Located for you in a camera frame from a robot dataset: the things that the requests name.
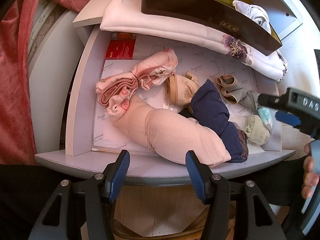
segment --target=white shelf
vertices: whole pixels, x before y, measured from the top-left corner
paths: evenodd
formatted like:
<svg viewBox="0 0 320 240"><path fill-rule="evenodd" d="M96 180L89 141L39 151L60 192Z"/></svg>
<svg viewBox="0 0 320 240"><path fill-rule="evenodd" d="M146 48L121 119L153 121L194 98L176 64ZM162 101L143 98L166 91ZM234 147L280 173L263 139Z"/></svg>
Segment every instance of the white shelf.
<svg viewBox="0 0 320 240"><path fill-rule="evenodd" d="M30 106L36 150L59 150L61 121L70 83L84 46L64 12L40 43L29 64Z"/></svg>
<svg viewBox="0 0 320 240"><path fill-rule="evenodd" d="M303 17L292 0L252 0L268 13L270 24L282 40L303 23Z"/></svg>
<svg viewBox="0 0 320 240"><path fill-rule="evenodd" d="M105 8L111 0L90 0L73 21L73 27L100 24Z"/></svg>

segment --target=floor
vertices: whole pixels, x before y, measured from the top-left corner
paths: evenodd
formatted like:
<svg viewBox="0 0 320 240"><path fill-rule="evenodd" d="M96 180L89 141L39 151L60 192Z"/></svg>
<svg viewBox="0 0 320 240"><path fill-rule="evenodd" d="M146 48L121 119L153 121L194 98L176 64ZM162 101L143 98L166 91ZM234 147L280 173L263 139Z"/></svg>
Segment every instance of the floor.
<svg viewBox="0 0 320 240"><path fill-rule="evenodd" d="M301 2L293 2L302 13L304 23L282 40L280 51L288 60L289 71L286 79L278 84L279 92L284 94L288 86L294 86L320 97L313 51L320 49L320 32ZM283 126L283 149L297 150L292 158L303 156L303 147L310 140L309 136L291 126ZM115 219L142 236L159 236L181 232L204 208L191 186L124 186L117 200ZM287 211L287 208L280 209L279 221L283 220ZM86 227L83 227L83 235L87 235Z"/></svg>

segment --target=white cloth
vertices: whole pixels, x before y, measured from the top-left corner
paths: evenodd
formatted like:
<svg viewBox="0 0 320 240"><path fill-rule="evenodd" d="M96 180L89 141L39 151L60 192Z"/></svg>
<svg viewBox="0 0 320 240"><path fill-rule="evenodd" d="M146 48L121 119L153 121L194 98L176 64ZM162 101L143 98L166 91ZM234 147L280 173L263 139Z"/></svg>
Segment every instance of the white cloth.
<svg viewBox="0 0 320 240"><path fill-rule="evenodd" d="M233 54L231 48L245 48L247 52L239 57L243 64L276 81L280 81L284 76L285 68L276 51L265 56L255 48L216 29L182 19L143 14L141 0L111 0L105 9L100 29L184 41L230 56L238 55ZM235 41L242 46L232 46L231 42Z"/></svg>
<svg viewBox="0 0 320 240"><path fill-rule="evenodd" d="M269 17L265 9L263 9L258 5L254 5L254 4L249 5L245 2L241 2L238 0L234 0L232 2L232 5L235 7L235 9L238 12L249 17L251 20L253 20L255 23L257 23L259 26L261 26L268 33L271 34Z"/></svg>

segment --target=hand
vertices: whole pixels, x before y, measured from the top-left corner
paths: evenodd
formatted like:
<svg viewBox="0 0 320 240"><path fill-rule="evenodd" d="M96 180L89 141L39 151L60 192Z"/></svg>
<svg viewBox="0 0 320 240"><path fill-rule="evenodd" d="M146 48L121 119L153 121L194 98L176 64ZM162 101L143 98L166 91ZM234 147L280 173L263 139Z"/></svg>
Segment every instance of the hand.
<svg viewBox="0 0 320 240"><path fill-rule="evenodd" d="M306 154L310 154L310 144L306 144L304 147ZM312 187L316 186L319 182L319 175L312 172L315 166L315 160L308 156L303 163L304 175L301 195L304 199L310 198L312 195Z"/></svg>

